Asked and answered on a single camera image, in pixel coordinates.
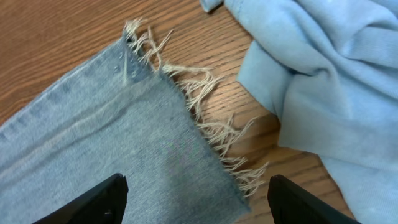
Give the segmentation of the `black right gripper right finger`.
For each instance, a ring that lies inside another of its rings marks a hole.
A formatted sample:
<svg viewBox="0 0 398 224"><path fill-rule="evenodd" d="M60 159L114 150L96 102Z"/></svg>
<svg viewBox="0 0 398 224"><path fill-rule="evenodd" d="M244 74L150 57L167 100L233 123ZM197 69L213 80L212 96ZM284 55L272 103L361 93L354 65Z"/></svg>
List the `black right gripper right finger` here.
<svg viewBox="0 0 398 224"><path fill-rule="evenodd" d="M283 175L270 178L267 199L275 224L359 224Z"/></svg>

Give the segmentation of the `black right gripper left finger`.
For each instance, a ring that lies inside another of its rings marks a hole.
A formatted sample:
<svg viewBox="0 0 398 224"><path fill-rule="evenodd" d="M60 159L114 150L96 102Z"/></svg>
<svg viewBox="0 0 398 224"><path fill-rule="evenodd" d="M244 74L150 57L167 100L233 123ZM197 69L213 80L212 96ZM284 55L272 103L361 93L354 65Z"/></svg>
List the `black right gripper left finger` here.
<svg viewBox="0 0 398 224"><path fill-rule="evenodd" d="M35 224L121 224L128 191L125 176L113 174Z"/></svg>

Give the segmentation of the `light blue denim jeans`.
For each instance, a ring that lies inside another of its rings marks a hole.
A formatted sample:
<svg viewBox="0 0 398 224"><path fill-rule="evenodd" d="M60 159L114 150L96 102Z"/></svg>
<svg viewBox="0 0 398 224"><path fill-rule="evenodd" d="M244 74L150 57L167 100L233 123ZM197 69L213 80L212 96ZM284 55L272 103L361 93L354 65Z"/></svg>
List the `light blue denim jeans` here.
<svg viewBox="0 0 398 224"><path fill-rule="evenodd" d="M159 63L163 45L128 21L121 38L64 74L1 126L1 222L33 223L113 174L122 223L232 223L265 167L228 157L246 132L204 121L219 83L207 68Z"/></svg>

